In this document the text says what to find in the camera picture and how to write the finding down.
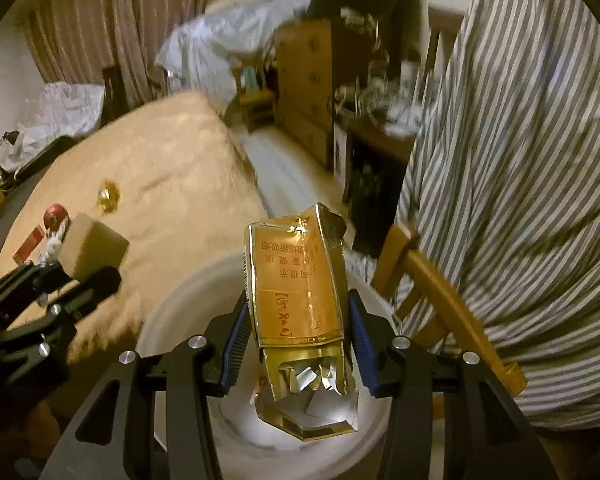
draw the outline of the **wooden chair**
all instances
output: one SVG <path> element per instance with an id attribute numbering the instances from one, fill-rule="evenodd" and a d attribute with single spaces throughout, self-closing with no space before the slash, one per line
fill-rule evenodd
<path id="1" fill-rule="evenodd" d="M 260 87 L 257 90 L 247 91 L 242 86 L 242 74 L 247 67 L 253 67 L 256 76 L 259 78 Z M 257 54 L 243 57 L 240 60 L 240 66 L 232 68 L 232 73 L 238 91 L 240 112 L 247 126 L 247 131 L 251 133 L 254 130 L 255 121 L 263 118 L 273 117 L 274 122 L 277 123 L 276 93 L 267 88 L 262 56 Z"/>
<path id="2" fill-rule="evenodd" d="M 495 373 L 507 391 L 516 396 L 525 389 L 526 379 L 517 363 L 505 365 L 484 335 L 480 322 L 473 316 L 458 292 L 417 248 L 415 229 L 395 223 L 384 241 L 372 287 L 386 300 L 391 298 L 400 279 L 408 274 L 414 283 L 411 293 L 400 304 L 397 317 L 403 320 L 424 296 L 436 315 L 411 339 L 423 348 L 431 348 L 448 333 L 453 333 L 463 351 L 476 352 Z M 442 396 L 434 397 L 434 417 L 442 418 Z"/>
<path id="3" fill-rule="evenodd" d="M 452 10 L 440 9 L 438 7 L 429 7 L 429 47 L 427 49 L 427 58 L 424 62 L 424 75 L 418 82 L 416 88 L 416 98 L 422 102 L 427 78 L 433 73 L 436 67 L 436 56 L 438 54 L 438 43 L 442 37 L 442 53 L 445 57 L 445 66 L 451 58 L 456 36 L 460 31 L 464 20 L 464 14 Z"/>
<path id="4" fill-rule="evenodd" d="M 112 123 L 130 112 L 120 65 L 103 68 L 102 79 L 104 81 L 104 103 L 102 104 L 100 127 Z"/>

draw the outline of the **small brown box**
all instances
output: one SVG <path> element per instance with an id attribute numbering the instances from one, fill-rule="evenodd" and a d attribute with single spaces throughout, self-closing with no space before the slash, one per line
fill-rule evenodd
<path id="1" fill-rule="evenodd" d="M 71 222 L 58 261 L 64 272 L 81 282 L 103 267 L 118 268 L 128 246 L 125 237 L 80 213 Z"/>

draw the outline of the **chair backrest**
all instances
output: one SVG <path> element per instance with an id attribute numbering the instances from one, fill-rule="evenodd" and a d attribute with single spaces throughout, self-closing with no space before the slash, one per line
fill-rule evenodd
<path id="1" fill-rule="evenodd" d="M 411 339 L 424 348 L 431 348 L 449 332 L 463 351 L 476 352 L 496 374 L 512 396 L 526 386 L 518 364 L 505 365 L 487 339 L 480 322 L 475 319 L 458 292 L 442 273 L 417 249 L 418 234 L 414 228 L 395 223 L 384 241 L 372 287 L 385 299 L 390 299 L 408 274 L 413 280 L 411 293 L 400 304 L 397 317 L 403 320 L 421 297 L 427 298 L 436 315 Z"/>
<path id="2" fill-rule="evenodd" d="M 424 97 L 424 88 L 427 78 L 436 67 L 436 56 L 438 54 L 438 43 L 442 37 L 442 52 L 445 56 L 445 66 L 451 58 L 456 36 L 460 31 L 464 20 L 464 14 L 453 10 L 441 9 L 439 7 L 429 7 L 429 47 L 427 48 L 427 58 L 424 63 L 424 76 L 416 88 L 416 97 L 422 102 Z"/>
<path id="3" fill-rule="evenodd" d="M 104 103 L 100 126 L 109 124 L 130 111 L 126 100 L 125 84 L 120 65 L 107 66 L 102 69 L 104 81 Z"/>
<path id="4" fill-rule="evenodd" d="M 235 86 L 238 91 L 238 96 L 246 93 L 246 90 L 242 86 L 242 74 L 244 73 L 244 69 L 248 67 L 253 67 L 256 71 L 256 74 L 260 77 L 260 88 L 267 88 L 267 79 L 264 75 L 264 60 L 262 59 L 262 53 L 257 52 L 256 54 L 251 54 L 248 56 L 240 56 L 239 63 L 239 66 L 235 66 L 231 70 L 235 79 Z"/>

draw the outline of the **curtain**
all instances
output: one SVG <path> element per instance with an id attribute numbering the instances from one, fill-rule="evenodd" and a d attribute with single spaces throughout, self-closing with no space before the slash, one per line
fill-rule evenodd
<path id="1" fill-rule="evenodd" d="M 44 0 L 26 17 L 27 43 L 45 82 L 102 84 L 102 69 L 119 65 L 133 108 L 160 94 L 162 42 L 210 1 Z"/>

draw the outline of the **metal screw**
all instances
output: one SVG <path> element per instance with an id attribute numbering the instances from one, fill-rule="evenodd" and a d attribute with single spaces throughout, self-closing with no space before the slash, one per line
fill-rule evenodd
<path id="1" fill-rule="evenodd" d="M 477 365 L 480 362 L 480 356 L 475 352 L 465 352 L 462 360 L 468 365 Z"/>
<path id="2" fill-rule="evenodd" d="M 47 357 L 49 354 L 51 354 L 51 347 L 48 343 L 40 343 L 40 346 L 38 347 L 38 353 L 42 357 Z"/>
<path id="3" fill-rule="evenodd" d="M 411 341 L 403 335 L 399 335 L 398 337 L 394 337 L 394 340 L 391 341 L 391 344 L 394 345 L 394 348 L 398 350 L 406 350 L 411 346 Z"/>
<path id="4" fill-rule="evenodd" d="M 131 350 L 126 350 L 120 354 L 118 361 L 120 361 L 123 365 L 128 365 L 136 360 L 136 353 Z"/>
<path id="5" fill-rule="evenodd" d="M 189 346 L 191 348 L 202 348 L 204 345 L 206 345 L 206 337 L 203 335 L 195 335 L 189 339 Z"/>
<path id="6" fill-rule="evenodd" d="M 49 304 L 49 295 L 46 292 L 42 292 L 36 301 L 39 306 L 47 306 Z"/>

